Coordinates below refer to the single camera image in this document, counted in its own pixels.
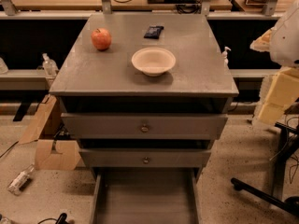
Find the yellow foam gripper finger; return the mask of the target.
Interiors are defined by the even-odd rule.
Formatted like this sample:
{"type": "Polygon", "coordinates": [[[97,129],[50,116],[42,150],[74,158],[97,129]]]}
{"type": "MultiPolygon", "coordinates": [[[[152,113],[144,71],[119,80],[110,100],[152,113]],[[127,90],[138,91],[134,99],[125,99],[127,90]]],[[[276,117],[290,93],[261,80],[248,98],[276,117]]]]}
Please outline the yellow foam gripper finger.
{"type": "Polygon", "coordinates": [[[253,120],[274,125],[299,98],[299,69],[281,68],[263,79],[253,120]]]}
{"type": "Polygon", "coordinates": [[[272,30],[268,29],[264,34],[259,36],[254,40],[249,48],[259,52],[269,52],[270,51],[270,40],[271,40],[272,30]]]}

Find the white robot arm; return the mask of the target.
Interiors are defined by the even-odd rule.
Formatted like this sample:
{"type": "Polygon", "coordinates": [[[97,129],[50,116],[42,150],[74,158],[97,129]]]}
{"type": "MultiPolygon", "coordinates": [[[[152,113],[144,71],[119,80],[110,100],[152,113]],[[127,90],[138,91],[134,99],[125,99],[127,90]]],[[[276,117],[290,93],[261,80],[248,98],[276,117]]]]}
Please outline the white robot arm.
{"type": "Polygon", "coordinates": [[[263,79],[260,101],[254,111],[256,120],[274,125],[299,98],[299,1],[293,2],[250,48],[268,52],[271,61],[281,66],[273,76],[263,79]]]}

